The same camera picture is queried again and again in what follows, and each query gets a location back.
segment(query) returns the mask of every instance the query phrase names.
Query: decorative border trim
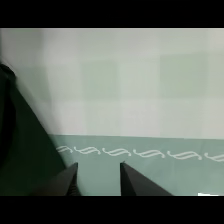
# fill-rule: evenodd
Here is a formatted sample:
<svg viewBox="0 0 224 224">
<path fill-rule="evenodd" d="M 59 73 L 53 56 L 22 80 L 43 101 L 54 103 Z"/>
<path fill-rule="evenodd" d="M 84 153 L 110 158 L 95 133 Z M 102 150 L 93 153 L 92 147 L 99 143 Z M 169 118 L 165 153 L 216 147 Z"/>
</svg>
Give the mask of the decorative border trim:
<svg viewBox="0 0 224 224">
<path fill-rule="evenodd" d="M 96 152 L 98 155 L 101 155 L 102 152 L 104 152 L 105 154 L 108 154 L 109 156 L 119 156 L 122 154 L 128 154 L 128 156 L 132 156 L 131 152 L 129 152 L 127 149 L 123 149 L 123 148 L 113 149 L 111 151 L 106 151 L 105 148 L 102 148 L 102 152 L 101 152 L 99 149 L 92 147 L 92 146 L 84 148 L 84 149 L 79 149 L 79 150 L 76 147 L 74 147 L 74 150 L 72 150 L 68 146 L 59 146 L 56 148 L 56 150 L 59 153 L 66 152 L 66 151 L 68 151 L 69 153 L 73 153 L 74 151 L 76 151 L 76 152 L 79 152 L 84 155 L 90 154 L 93 152 Z M 199 155 L 193 151 L 182 152 L 179 154 L 172 155 L 170 151 L 167 151 L 166 154 L 160 152 L 159 150 L 148 150 L 145 152 L 138 153 L 136 149 L 133 149 L 133 154 L 140 156 L 142 158 L 149 158 L 149 157 L 159 155 L 162 159 L 164 159 L 168 155 L 168 156 L 173 157 L 174 159 L 178 159 L 178 160 L 185 160 L 185 159 L 197 157 L 198 160 L 202 160 L 203 158 L 206 158 L 206 159 L 213 160 L 215 162 L 224 162 L 224 154 L 217 155 L 217 156 L 209 156 L 207 152 L 204 153 L 204 157 L 202 157 L 201 155 Z"/>
</svg>

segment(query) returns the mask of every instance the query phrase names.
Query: dark green cloth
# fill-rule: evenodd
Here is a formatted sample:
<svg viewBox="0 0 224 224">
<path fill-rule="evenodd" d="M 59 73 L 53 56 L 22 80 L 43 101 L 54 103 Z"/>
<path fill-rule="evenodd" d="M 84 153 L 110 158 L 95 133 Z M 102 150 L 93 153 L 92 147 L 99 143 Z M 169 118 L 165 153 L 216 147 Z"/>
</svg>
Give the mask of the dark green cloth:
<svg viewBox="0 0 224 224">
<path fill-rule="evenodd" d="M 0 195 L 29 195 L 64 169 L 14 73 L 0 64 Z"/>
</svg>

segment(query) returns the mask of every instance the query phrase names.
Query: green and white checkered fabric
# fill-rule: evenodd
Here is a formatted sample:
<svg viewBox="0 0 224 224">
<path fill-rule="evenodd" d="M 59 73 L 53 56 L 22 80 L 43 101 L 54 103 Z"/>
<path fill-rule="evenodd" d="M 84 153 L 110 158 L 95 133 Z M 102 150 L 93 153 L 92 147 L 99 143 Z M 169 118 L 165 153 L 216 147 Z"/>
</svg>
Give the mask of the green and white checkered fabric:
<svg viewBox="0 0 224 224">
<path fill-rule="evenodd" d="M 3 59 L 50 134 L 224 138 L 224 29 L 2 29 L 1 36 Z"/>
</svg>

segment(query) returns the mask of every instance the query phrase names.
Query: green fabric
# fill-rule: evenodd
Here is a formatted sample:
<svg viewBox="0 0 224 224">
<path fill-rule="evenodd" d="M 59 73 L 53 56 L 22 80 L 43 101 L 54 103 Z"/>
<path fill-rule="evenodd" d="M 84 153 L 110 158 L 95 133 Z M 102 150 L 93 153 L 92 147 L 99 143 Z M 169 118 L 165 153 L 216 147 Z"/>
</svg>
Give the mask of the green fabric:
<svg viewBox="0 0 224 224">
<path fill-rule="evenodd" d="M 4 65 L 0 83 L 0 195 L 25 196 L 65 165 Z"/>
</svg>

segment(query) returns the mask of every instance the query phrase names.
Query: white swirl motif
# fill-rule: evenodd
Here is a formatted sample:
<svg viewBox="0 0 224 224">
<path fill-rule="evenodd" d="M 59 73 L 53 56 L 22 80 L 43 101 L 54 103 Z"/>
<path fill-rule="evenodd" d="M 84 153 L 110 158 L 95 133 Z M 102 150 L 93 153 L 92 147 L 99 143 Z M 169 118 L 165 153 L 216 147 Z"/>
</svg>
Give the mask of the white swirl motif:
<svg viewBox="0 0 224 224">
<path fill-rule="evenodd" d="M 80 152 L 82 154 L 89 154 L 89 153 L 92 153 L 92 152 L 97 152 L 98 155 L 101 154 L 100 150 L 98 150 L 95 147 L 87 147 L 87 148 L 80 149 L 80 150 L 78 150 L 78 149 L 76 149 L 76 147 L 74 147 L 74 149 L 75 149 L 75 151 Z"/>
<path fill-rule="evenodd" d="M 219 156 L 212 156 L 212 157 L 210 157 L 210 156 L 208 156 L 208 153 L 206 152 L 204 154 L 204 156 L 206 158 L 211 159 L 211 160 L 216 161 L 216 162 L 223 162 L 224 161 L 224 154 L 219 155 Z"/>
<path fill-rule="evenodd" d="M 107 152 L 105 148 L 102 148 L 102 151 L 107 153 L 110 156 L 119 156 L 121 154 L 127 153 L 128 156 L 131 156 L 131 153 L 127 149 L 114 149 L 112 151 Z"/>
<path fill-rule="evenodd" d="M 68 150 L 70 153 L 73 153 L 72 149 L 70 149 L 68 146 L 64 146 L 64 145 L 57 147 L 56 150 L 58 152 L 65 152 Z"/>
<path fill-rule="evenodd" d="M 175 159 L 183 160 L 183 159 L 189 159 L 189 158 L 196 156 L 196 157 L 198 157 L 198 160 L 202 160 L 202 157 L 193 151 L 183 152 L 183 153 L 179 153 L 179 154 L 175 154 L 175 155 L 171 155 L 170 151 L 167 151 L 167 154 Z"/>
<path fill-rule="evenodd" d="M 134 154 L 141 156 L 143 158 L 148 158 L 148 157 L 157 156 L 157 155 L 161 155 L 162 158 L 165 158 L 165 155 L 162 152 L 160 152 L 159 150 L 148 150 L 145 152 L 137 153 L 136 149 L 133 149 L 133 152 L 134 152 Z"/>
</svg>

